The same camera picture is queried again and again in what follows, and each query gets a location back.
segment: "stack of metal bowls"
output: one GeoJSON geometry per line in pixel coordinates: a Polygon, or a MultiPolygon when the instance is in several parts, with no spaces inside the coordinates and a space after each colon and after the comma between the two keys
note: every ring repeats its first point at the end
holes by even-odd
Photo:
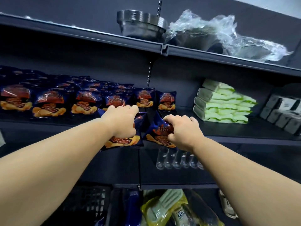
{"type": "Polygon", "coordinates": [[[162,42],[168,23],[162,17],[135,10],[117,12],[117,23],[123,36],[162,42]]]}

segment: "person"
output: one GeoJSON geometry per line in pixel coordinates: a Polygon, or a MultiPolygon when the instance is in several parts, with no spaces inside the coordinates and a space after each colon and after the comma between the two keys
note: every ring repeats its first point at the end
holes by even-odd
{"type": "MultiPolygon", "coordinates": [[[[137,106],[101,117],[0,158],[0,225],[41,225],[112,136],[135,135],[137,106]]],[[[195,154],[244,225],[300,225],[301,185],[204,137],[198,121],[168,115],[169,140],[195,154]]]]}

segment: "stack of tissue packs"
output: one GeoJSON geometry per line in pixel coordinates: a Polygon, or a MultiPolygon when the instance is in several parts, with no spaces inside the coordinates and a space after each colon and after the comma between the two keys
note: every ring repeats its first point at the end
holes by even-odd
{"type": "Polygon", "coordinates": [[[204,88],[198,90],[194,98],[193,111],[203,121],[219,123],[248,123],[251,108],[256,100],[246,95],[235,93],[233,87],[205,79],[204,88]]]}

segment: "hand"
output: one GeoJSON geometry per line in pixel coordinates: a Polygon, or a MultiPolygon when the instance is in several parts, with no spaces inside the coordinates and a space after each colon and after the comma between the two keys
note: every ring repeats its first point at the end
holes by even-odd
{"type": "Polygon", "coordinates": [[[111,137],[129,138],[136,134],[133,127],[135,115],[138,113],[138,107],[126,105],[124,107],[111,105],[102,115],[100,120],[111,131],[111,137]]]}
{"type": "Polygon", "coordinates": [[[204,138],[194,117],[167,115],[163,119],[173,126],[173,134],[168,139],[181,150],[193,152],[197,140],[204,138]]]}

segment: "forearm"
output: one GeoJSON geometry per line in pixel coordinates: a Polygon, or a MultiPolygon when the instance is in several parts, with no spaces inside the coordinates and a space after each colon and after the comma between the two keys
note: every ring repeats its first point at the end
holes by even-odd
{"type": "Polygon", "coordinates": [[[205,137],[194,153],[246,225],[299,225],[299,183],[205,137]]]}
{"type": "Polygon", "coordinates": [[[40,225],[111,138],[101,118],[0,159],[0,225],[40,225]]]}

